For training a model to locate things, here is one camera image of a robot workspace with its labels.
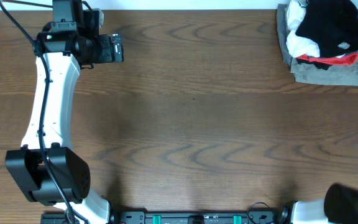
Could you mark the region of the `black t-shirt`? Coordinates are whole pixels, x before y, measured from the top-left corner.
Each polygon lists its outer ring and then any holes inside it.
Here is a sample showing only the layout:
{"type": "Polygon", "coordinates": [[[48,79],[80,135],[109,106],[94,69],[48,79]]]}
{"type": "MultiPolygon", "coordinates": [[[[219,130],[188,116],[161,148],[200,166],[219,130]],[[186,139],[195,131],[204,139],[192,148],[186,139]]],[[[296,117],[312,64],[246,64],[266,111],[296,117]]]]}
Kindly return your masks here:
{"type": "Polygon", "coordinates": [[[296,35],[312,40],[322,58],[358,51],[358,11],[350,0],[309,0],[296,35]]]}

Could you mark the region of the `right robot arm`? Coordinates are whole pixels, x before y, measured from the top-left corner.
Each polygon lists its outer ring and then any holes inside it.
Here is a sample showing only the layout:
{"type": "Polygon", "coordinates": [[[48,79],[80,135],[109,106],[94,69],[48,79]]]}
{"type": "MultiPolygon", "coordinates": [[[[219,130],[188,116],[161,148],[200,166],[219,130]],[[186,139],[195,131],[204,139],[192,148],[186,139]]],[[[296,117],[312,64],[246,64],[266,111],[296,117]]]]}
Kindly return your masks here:
{"type": "MultiPolygon", "coordinates": [[[[351,1],[309,1],[296,34],[316,42],[321,58],[343,59],[358,51],[358,10],[351,1]]],[[[358,223],[358,190],[332,184],[322,200],[287,205],[279,223],[358,223]]]]}

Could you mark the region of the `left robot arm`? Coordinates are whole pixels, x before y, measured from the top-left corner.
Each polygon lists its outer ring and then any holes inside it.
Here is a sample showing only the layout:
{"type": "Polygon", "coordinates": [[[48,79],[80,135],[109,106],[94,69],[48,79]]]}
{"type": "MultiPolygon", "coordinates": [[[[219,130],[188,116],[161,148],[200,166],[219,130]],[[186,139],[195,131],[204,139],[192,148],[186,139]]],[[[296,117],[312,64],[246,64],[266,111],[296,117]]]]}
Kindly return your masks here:
{"type": "Polygon", "coordinates": [[[18,150],[5,165],[30,202],[63,215],[51,223],[118,223],[110,203],[91,188],[88,164],[73,152],[71,111],[82,69],[124,61],[119,34],[100,34],[104,15],[86,1],[55,0],[52,21],[30,40],[37,84],[30,122],[18,150]]]}

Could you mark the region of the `grey folded garment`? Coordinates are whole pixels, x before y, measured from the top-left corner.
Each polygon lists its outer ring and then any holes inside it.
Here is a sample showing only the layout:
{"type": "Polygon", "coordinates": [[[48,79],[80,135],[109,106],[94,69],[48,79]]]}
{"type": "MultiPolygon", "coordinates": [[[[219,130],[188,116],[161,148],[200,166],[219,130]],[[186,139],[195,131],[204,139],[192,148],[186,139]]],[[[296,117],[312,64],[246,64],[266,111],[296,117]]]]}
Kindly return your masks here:
{"type": "Polygon", "coordinates": [[[358,60],[353,65],[332,65],[327,70],[313,64],[298,63],[288,51],[286,41],[290,31],[287,29],[285,13],[287,4],[279,4],[277,9],[277,32],[283,61],[299,83],[315,85],[358,86],[358,60]]]}

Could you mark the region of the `red and black folded garment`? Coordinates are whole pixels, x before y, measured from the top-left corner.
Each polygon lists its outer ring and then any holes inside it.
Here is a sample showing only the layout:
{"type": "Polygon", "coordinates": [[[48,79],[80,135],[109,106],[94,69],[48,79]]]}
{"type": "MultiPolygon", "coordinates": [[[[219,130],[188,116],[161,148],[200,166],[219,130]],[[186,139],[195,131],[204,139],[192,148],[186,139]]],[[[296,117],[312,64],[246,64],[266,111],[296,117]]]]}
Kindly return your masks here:
{"type": "Polygon", "coordinates": [[[305,63],[309,65],[314,65],[318,69],[327,70],[331,66],[350,66],[355,64],[358,61],[358,52],[353,52],[350,54],[344,54],[339,57],[330,57],[330,58],[316,58],[310,57],[306,54],[301,55],[296,58],[298,63],[305,63]]]}

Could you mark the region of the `white folded garment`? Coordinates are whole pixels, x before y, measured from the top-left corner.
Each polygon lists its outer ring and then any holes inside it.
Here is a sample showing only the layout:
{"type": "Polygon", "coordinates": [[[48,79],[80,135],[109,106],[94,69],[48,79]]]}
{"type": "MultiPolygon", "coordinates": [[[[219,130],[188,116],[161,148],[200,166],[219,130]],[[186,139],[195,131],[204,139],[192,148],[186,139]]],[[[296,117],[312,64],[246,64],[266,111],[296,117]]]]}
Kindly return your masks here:
{"type": "Polygon", "coordinates": [[[307,5],[303,5],[300,1],[290,1],[288,5],[286,23],[290,33],[287,36],[286,45],[292,57],[299,57],[304,54],[310,57],[320,57],[317,43],[296,35],[296,30],[306,14],[307,5]]]}

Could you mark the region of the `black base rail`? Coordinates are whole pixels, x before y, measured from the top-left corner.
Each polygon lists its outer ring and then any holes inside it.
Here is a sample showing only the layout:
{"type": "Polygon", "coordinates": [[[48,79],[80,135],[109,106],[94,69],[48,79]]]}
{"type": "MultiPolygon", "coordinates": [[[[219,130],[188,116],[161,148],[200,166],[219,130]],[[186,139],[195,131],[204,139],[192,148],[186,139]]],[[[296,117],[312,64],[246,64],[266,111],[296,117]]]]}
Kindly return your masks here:
{"type": "Polygon", "coordinates": [[[275,224],[291,222],[291,205],[280,209],[250,207],[245,212],[147,212],[112,211],[109,223],[113,224],[275,224]]]}

